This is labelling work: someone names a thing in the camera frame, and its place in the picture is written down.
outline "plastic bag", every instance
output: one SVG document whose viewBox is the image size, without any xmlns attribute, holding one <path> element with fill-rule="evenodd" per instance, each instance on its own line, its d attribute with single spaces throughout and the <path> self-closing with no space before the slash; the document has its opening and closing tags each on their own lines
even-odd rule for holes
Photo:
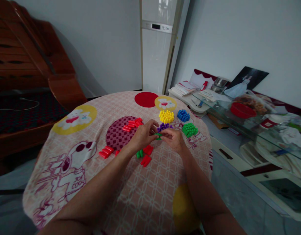
<svg viewBox="0 0 301 235">
<path fill-rule="evenodd" d="M 253 109 L 257 115 L 277 113 L 271 99 L 265 95 L 255 95 L 251 90 L 246 90 L 245 94 L 236 97 L 233 102 L 242 103 Z"/>
</svg>

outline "white wall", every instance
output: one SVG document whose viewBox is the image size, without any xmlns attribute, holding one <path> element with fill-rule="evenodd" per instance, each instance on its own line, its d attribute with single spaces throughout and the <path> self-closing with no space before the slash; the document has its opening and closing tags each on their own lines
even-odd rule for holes
<svg viewBox="0 0 301 235">
<path fill-rule="evenodd" d="M 139 0 L 16 1 L 53 25 L 86 97 L 142 88 Z"/>
<path fill-rule="evenodd" d="M 172 85 L 194 69 L 232 81 L 249 66 L 270 73 L 255 91 L 301 108 L 301 0 L 196 0 L 192 7 Z"/>
</svg>

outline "red bowl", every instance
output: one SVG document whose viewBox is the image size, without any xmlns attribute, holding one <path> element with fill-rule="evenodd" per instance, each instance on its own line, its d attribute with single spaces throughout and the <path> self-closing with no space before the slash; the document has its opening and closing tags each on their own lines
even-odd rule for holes
<svg viewBox="0 0 301 235">
<path fill-rule="evenodd" d="M 235 116 L 238 116 L 239 118 L 246 119 L 255 117 L 257 115 L 256 112 L 250 107 L 246 106 L 245 104 L 236 102 L 232 103 L 230 110 Z"/>
</svg>

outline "maroon checkered circle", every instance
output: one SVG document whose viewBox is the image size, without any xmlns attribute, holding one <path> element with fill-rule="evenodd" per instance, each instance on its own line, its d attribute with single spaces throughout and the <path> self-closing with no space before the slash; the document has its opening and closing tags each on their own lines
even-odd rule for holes
<svg viewBox="0 0 301 235">
<path fill-rule="evenodd" d="M 125 146 L 135 134 L 137 128 L 132 128 L 130 132 L 122 130 L 125 125 L 129 124 L 130 120 L 135 120 L 137 117 L 127 116 L 115 121 L 108 128 L 106 134 L 106 144 L 114 150 L 120 150 Z"/>
</svg>

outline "round table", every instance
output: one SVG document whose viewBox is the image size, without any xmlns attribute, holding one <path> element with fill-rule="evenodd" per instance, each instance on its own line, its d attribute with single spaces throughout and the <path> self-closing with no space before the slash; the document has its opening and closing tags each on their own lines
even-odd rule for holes
<svg viewBox="0 0 301 235">
<path fill-rule="evenodd" d="M 180 109 L 190 114 L 188 122 L 177 118 Z M 181 130 L 189 122 L 198 128 L 196 135 L 183 138 L 211 179 L 213 158 L 208 129 L 183 102 L 140 91 L 105 95 L 77 107 L 50 131 L 23 196 L 24 211 L 33 223 L 43 228 L 115 157 L 113 153 L 104 159 L 99 151 L 105 146 L 119 150 L 130 141 L 136 129 L 122 130 L 129 120 L 141 118 L 146 123 L 154 119 L 161 123 L 161 110 L 174 112 L 174 129 Z M 182 160 L 161 140 L 151 145 L 151 162 L 143 167 L 142 159 L 133 156 L 100 216 L 98 228 L 107 234 L 173 234 L 178 230 L 175 210 L 180 204 L 176 198 L 180 197 L 176 192 L 186 182 Z"/>
</svg>

